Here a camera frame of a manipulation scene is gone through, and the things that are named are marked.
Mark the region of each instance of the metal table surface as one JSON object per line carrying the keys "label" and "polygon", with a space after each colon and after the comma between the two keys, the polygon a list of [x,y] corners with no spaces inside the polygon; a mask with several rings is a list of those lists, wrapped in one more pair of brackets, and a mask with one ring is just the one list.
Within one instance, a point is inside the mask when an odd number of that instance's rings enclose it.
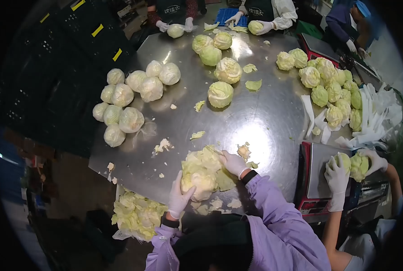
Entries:
{"label": "metal table surface", "polygon": [[[206,144],[216,145],[220,141],[218,149],[236,153],[237,144],[242,145],[247,141],[251,151],[249,161],[260,163],[258,173],[269,175],[272,181],[278,183],[285,199],[292,202],[297,182],[299,144],[309,123],[300,95],[309,95],[311,90],[302,85],[298,69],[279,70],[275,61],[280,51],[299,47],[297,39],[279,34],[234,35],[231,48],[223,50],[222,57],[237,60],[241,67],[252,63],[258,71],[248,74],[242,72],[241,80],[233,84],[234,96],[231,104],[217,109],[207,99],[209,85],[217,81],[214,76],[215,67],[203,65],[191,48],[194,36],[202,33],[207,35],[211,31],[203,32],[203,28],[199,28],[175,40],[165,33],[147,38],[127,71],[145,70],[150,61],[157,60],[177,64],[182,73],[177,84],[165,86],[160,100],[143,103],[139,94],[135,93],[134,101],[130,104],[138,108],[145,117],[155,118],[157,135],[137,140],[133,147],[133,134],[128,134],[121,146],[111,148],[103,140],[106,129],[103,124],[96,132],[89,167],[107,177],[107,165],[112,162],[115,169],[111,176],[117,177],[119,184],[167,204],[172,182],[182,168],[181,161],[185,160],[188,151],[201,150]],[[270,45],[264,44],[264,40],[269,40]],[[245,88],[247,80],[260,79],[263,82],[258,92],[249,92]],[[193,107],[201,100],[206,100],[206,104],[200,112],[196,112]],[[171,110],[171,104],[175,104],[177,109]],[[315,115],[322,111],[316,105],[313,105],[313,110]],[[190,141],[191,134],[198,131],[206,131],[206,134]],[[349,127],[333,132],[328,144],[336,146],[334,139],[340,135],[350,137]],[[320,142],[321,135],[311,136],[313,138],[310,141]],[[152,158],[155,145],[163,138],[168,138],[175,148]],[[203,204],[208,204],[215,196],[219,196],[224,202],[223,209],[229,209],[226,204],[232,198],[240,198],[246,206],[246,190],[242,188],[238,185],[229,191],[215,192]],[[243,210],[234,209],[234,212],[242,213]]]}

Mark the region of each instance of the peeled cabbage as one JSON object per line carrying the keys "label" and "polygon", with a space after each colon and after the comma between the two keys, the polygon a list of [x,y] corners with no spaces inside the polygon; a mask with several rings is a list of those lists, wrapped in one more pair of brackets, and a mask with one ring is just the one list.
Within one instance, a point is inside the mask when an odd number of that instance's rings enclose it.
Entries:
{"label": "peeled cabbage", "polygon": [[300,69],[299,75],[301,77],[301,82],[306,88],[314,88],[320,83],[320,73],[316,68],[302,68]]}
{"label": "peeled cabbage", "polygon": [[141,83],[140,95],[144,102],[148,103],[162,97],[164,86],[158,77],[148,77]]}
{"label": "peeled cabbage", "polygon": [[107,109],[108,104],[107,103],[100,103],[97,104],[93,107],[93,117],[97,121],[103,122],[103,113],[105,112],[105,109]]}
{"label": "peeled cabbage", "polygon": [[133,107],[126,107],[119,117],[119,128],[125,133],[135,133],[144,124],[144,116]]}
{"label": "peeled cabbage", "polygon": [[285,51],[277,55],[277,66],[280,70],[288,71],[295,66],[295,58]]}
{"label": "peeled cabbage", "polygon": [[207,35],[197,35],[195,38],[192,40],[192,49],[200,54],[202,51],[203,47],[208,46],[208,45],[214,45],[214,40],[207,36]]}
{"label": "peeled cabbage", "polygon": [[323,107],[328,102],[328,92],[321,85],[314,87],[311,91],[311,99],[316,105]]}
{"label": "peeled cabbage", "polygon": [[120,146],[125,141],[126,134],[120,130],[117,123],[110,124],[103,134],[103,139],[110,147]]}
{"label": "peeled cabbage", "polygon": [[227,32],[220,32],[214,37],[214,46],[221,50],[227,50],[232,43],[231,35]]}
{"label": "peeled cabbage", "polygon": [[217,64],[214,75],[218,80],[227,84],[234,84],[242,76],[241,66],[231,58],[224,57]]}
{"label": "peeled cabbage", "polygon": [[125,74],[119,68],[112,68],[107,73],[108,84],[123,84],[125,82]]}
{"label": "peeled cabbage", "polygon": [[208,99],[212,106],[223,108],[233,98],[233,87],[225,82],[215,82],[209,86]]}
{"label": "peeled cabbage", "polygon": [[215,67],[222,57],[221,50],[214,46],[205,46],[200,52],[200,59],[203,64]]}
{"label": "peeled cabbage", "polygon": [[176,84],[180,80],[180,70],[174,63],[167,63],[159,74],[159,79],[165,85]]}
{"label": "peeled cabbage", "polygon": [[307,66],[308,56],[307,54],[299,48],[289,51],[289,55],[295,58],[296,68],[305,68]]}

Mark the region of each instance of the latex glove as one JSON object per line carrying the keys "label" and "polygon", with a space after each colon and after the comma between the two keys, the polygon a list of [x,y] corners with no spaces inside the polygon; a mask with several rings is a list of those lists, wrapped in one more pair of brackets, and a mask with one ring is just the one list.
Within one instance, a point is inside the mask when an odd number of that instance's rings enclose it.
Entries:
{"label": "latex glove", "polygon": [[245,164],[245,161],[242,157],[235,154],[230,154],[226,150],[223,150],[223,155],[220,155],[220,159],[223,162],[226,169],[233,175],[236,175],[238,179],[241,179],[241,174],[244,170],[249,169],[249,167]]}
{"label": "latex glove", "polygon": [[343,165],[343,159],[340,160],[340,166],[337,166],[334,157],[331,156],[329,162],[325,164],[325,179],[328,182],[329,190],[332,196],[329,203],[328,211],[337,212],[343,210],[345,204],[345,192],[348,186],[350,172],[346,174],[346,169]]}
{"label": "latex glove", "polygon": [[174,219],[179,220],[180,214],[183,209],[185,209],[188,204],[189,199],[194,194],[196,187],[191,187],[185,194],[182,195],[180,190],[180,179],[182,178],[182,171],[179,171],[177,174],[176,180],[173,182],[172,190],[169,195],[169,209],[167,212],[170,212],[171,216]]}
{"label": "latex glove", "polygon": [[166,32],[169,28],[169,25],[163,21],[157,21],[156,26],[161,30],[161,32]]}
{"label": "latex glove", "polygon": [[378,153],[375,152],[374,150],[360,149],[360,150],[357,150],[357,152],[360,152],[363,155],[367,155],[370,158],[370,160],[372,161],[372,166],[369,168],[369,170],[365,174],[366,177],[377,170],[381,170],[382,172],[387,171],[387,168],[389,166],[387,159],[380,157],[378,155]]}
{"label": "latex glove", "polygon": [[346,41],[346,45],[348,46],[348,48],[351,52],[357,53],[357,48],[355,47],[355,44],[353,41],[351,41],[351,40]]}

